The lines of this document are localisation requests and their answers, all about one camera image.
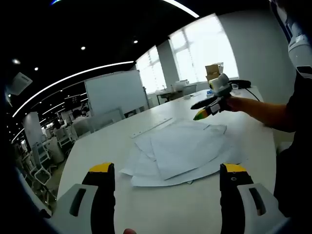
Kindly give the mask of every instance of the paper sheet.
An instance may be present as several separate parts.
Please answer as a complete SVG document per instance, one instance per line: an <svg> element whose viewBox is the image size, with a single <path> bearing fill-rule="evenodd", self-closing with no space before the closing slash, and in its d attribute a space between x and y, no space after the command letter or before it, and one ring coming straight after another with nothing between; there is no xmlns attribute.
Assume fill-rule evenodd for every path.
<svg viewBox="0 0 312 234"><path fill-rule="evenodd" d="M209 129L171 126L151 136L162 179L201 167L218 156L224 136Z"/></svg>
<svg viewBox="0 0 312 234"><path fill-rule="evenodd" d="M137 147L140 148L141 151L143 151L147 155L147 157L149 157L153 161L156 160L155 155L154 155L154 151L152 148L150 135L141 136L140 138L138 138L136 140L136 145L137 145Z"/></svg>
<svg viewBox="0 0 312 234"><path fill-rule="evenodd" d="M163 180L160 176L156 161L152 161L145 154L141 154L131 183L133 186L140 187L172 186L218 172L220 170L220 164L224 162L238 164L241 163L241 161L241 152L225 139L219 156L212 161L197 169Z"/></svg>
<svg viewBox="0 0 312 234"><path fill-rule="evenodd" d="M132 148L129 152L129 156L124 168L121 169L119 172L133 176L135 174L135 170L137 167L137 163L140 159L141 152L142 151L137 146Z"/></svg>
<svg viewBox="0 0 312 234"><path fill-rule="evenodd" d="M183 119L176 120L175 122L171 123L168 126L183 127L183 128L188 128L188 129L191 128L191 129L198 129L198 130L205 130L210 126L213 126L213 128L216 129L216 131L219 130L223 133L226 130L225 125L209 125L206 123L183 120ZM138 139L135 141L135 143L141 151L143 151L151 160L155 161L156 158L155 158L154 151L152 148L151 135L153 135L153 133L139 136Z"/></svg>

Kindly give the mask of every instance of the curved light strip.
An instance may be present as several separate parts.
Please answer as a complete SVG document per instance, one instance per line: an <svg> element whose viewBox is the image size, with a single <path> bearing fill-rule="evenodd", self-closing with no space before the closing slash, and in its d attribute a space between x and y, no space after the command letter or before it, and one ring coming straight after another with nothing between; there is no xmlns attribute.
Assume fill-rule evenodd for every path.
<svg viewBox="0 0 312 234"><path fill-rule="evenodd" d="M59 111L56 111L55 114L56 114L57 112L60 112L60 111L63 111L63 110L65 110L65 108L63 108L63 109L61 109L61 110L59 110Z"/></svg>
<svg viewBox="0 0 312 234"><path fill-rule="evenodd" d="M78 73L76 73L76 74L73 74L73 75L71 75L71 76L65 77L65 78L63 78L63 79L60 79L59 81L54 82L53 84L50 84L49 86L45 87L44 89L40 90L38 93L36 93L35 95L33 95L31 98L29 98L22 106L20 106L20 107L18 108L18 110L13 114L12 117L16 116L16 114L17 114L27 103L29 103L32 99L34 99L36 96L38 96L39 94L41 94L43 91L47 90L48 88L51 88L52 86L54 86L54 85L56 85L56 84L58 84L58 83L61 83L61 82L64 81L64 80L67 80L67 79L69 79L69 78L71 78L71 77L78 76L78 75L83 74L83 73L86 73L86 72L91 72L91 71L94 71L94 70L97 70L97 69L101 69L101 68L104 68L104 67L117 66L117 65L127 64L127 63L133 63L133 62L134 62L134 61L112 63L112 64L100 66L100 67L91 68L91 69L88 69L88 70L85 70L85 71L82 71L82 72L78 72Z"/></svg>
<svg viewBox="0 0 312 234"><path fill-rule="evenodd" d="M190 10L189 8L187 8L186 6L182 5L181 3L177 2L177 1L174 1L174 0L163 0L163 1L180 8L181 10L185 11L186 13L189 13L191 16L193 16L195 18L199 17L199 15L196 14L194 11Z"/></svg>
<svg viewBox="0 0 312 234"><path fill-rule="evenodd" d="M13 140L11 141L11 143L13 143L13 141L18 137L18 135L19 135L22 131L24 131L24 129L22 129L22 130L13 138Z"/></svg>
<svg viewBox="0 0 312 234"><path fill-rule="evenodd" d="M48 113L49 111L52 111L54 108L57 108L58 106L61 106L61 105L63 105L64 103L65 103L65 102L62 102L61 104L59 104L59 105L57 105L57 106L55 106L55 107L52 107L50 110L44 112L42 115Z"/></svg>

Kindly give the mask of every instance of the desk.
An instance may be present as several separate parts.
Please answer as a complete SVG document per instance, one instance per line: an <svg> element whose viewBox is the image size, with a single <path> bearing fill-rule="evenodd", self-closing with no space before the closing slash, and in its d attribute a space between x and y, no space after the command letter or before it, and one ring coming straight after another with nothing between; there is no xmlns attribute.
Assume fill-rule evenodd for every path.
<svg viewBox="0 0 312 234"><path fill-rule="evenodd" d="M183 91L164 91L163 93L156 94L157 101L158 101L158 105L160 105L159 96L160 96L161 98L166 98L167 101L169 101L169 98L174 97L174 96L176 96L177 94L181 94L181 95L182 95L182 92L183 92Z"/></svg>
<svg viewBox="0 0 312 234"><path fill-rule="evenodd" d="M260 100L256 87L250 89ZM241 97L254 98L246 90ZM58 189L58 199L75 183L81 183L89 168L113 162L116 172L115 231L132 228L138 234L215 234L221 231L219 173L171 187L132 187L130 177L118 173L127 160L135 139L130 134L148 128L163 118L193 119L190 107L206 97L206 90L188 100L176 99L119 121L79 139L69 154ZM152 131L163 128L170 120ZM226 124L226 135L242 149L245 167L254 183L262 183L271 193L275 185L275 145L272 130L243 112L218 113L201 120Z"/></svg>

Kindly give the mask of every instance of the cable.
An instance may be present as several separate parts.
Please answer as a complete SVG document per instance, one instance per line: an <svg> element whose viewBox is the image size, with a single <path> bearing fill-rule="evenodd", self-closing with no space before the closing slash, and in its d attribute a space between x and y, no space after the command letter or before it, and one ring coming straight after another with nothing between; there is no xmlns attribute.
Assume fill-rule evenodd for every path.
<svg viewBox="0 0 312 234"><path fill-rule="evenodd" d="M249 93L251 93L258 101L260 101L257 97L256 97L256 95L254 95L251 91L249 91L247 88L245 88Z"/></svg>

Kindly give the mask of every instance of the person's arm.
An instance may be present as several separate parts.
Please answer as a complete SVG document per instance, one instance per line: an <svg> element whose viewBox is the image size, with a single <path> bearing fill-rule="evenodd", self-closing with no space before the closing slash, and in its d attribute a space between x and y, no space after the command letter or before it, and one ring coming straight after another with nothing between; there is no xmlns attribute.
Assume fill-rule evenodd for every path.
<svg viewBox="0 0 312 234"><path fill-rule="evenodd" d="M231 111L243 111L269 127L284 132L296 131L293 117L287 111L286 105L264 103L242 97L230 97L227 99L227 104Z"/></svg>

